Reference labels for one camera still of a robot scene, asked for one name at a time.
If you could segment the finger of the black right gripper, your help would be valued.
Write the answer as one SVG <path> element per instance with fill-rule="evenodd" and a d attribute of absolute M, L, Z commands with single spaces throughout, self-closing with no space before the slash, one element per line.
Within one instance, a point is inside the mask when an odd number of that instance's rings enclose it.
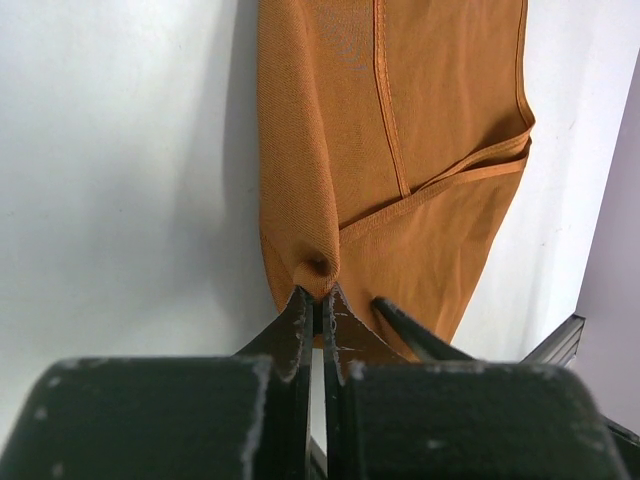
<path fill-rule="evenodd" d="M 422 362 L 473 362 L 474 358 L 445 343 L 389 299 L 375 297 L 372 306 Z"/>

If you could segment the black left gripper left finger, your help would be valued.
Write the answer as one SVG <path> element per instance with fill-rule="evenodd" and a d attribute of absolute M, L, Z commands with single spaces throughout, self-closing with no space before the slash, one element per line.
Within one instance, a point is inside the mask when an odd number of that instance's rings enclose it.
<path fill-rule="evenodd" d="M 313 302 L 231 356 L 69 358 L 34 384 L 5 479 L 306 479 Z"/>

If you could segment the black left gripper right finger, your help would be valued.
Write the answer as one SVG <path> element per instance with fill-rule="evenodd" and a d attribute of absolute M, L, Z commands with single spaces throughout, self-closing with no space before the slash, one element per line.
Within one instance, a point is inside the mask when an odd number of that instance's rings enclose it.
<path fill-rule="evenodd" d="M 626 479 L 630 441 L 570 370 L 409 362 L 334 288 L 322 304 L 332 479 Z"/>

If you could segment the orange cloth napkin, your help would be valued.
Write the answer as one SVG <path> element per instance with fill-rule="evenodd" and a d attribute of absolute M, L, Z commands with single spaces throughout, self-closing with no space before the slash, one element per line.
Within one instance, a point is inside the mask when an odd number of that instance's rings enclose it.
<path fill-rule="evenodd" d="M 385 297 L 450 341 L 521 181 L 524 1 L 263 1 L 260 239 L 274 301 Z"/>

